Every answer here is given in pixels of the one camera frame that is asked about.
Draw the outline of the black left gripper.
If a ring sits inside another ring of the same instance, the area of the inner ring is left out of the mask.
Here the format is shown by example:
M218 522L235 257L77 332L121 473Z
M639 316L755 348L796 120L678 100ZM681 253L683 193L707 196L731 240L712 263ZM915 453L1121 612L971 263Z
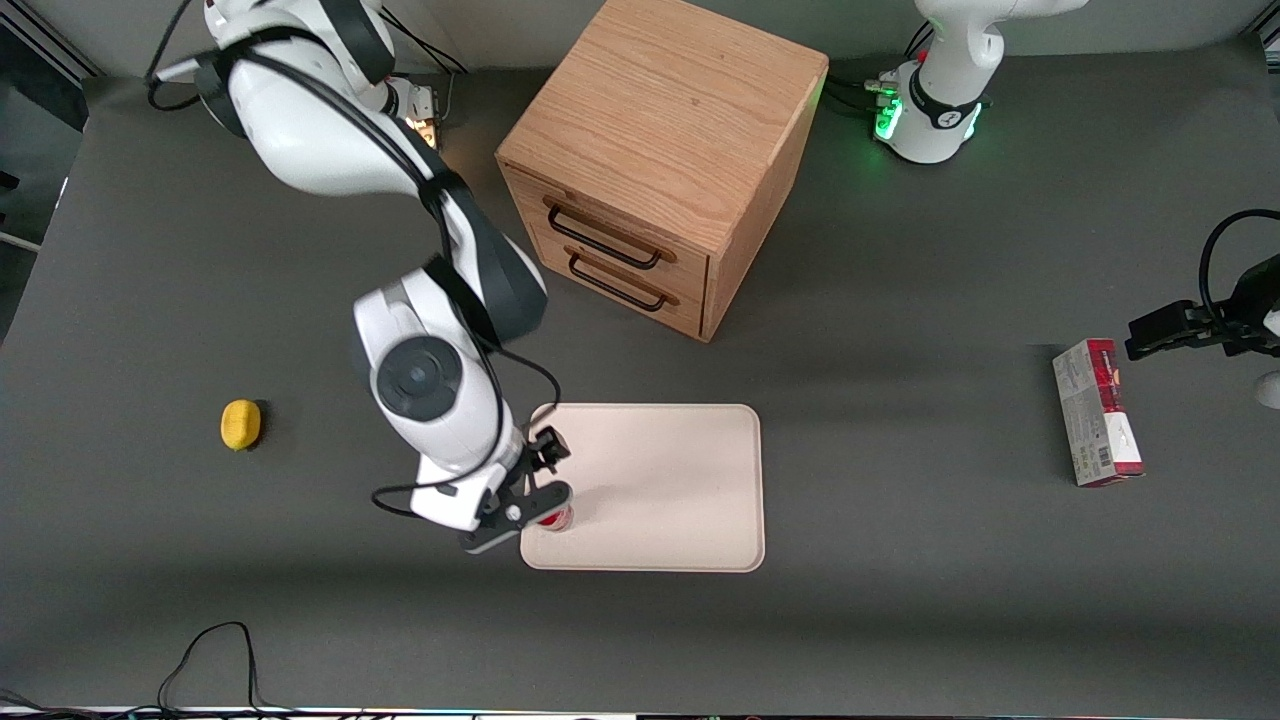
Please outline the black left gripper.
M1132 363L1188 346L1221 345L1229 357L1247 352L1279 356L1277 329L1267 325L1267 319L1277 320L1279 256L1251 266L1231 295L1219 301L1210 292L1210 264L1203 256L1197 269L1198 310L1196 302L1178 300L1129 323L1124 348Z

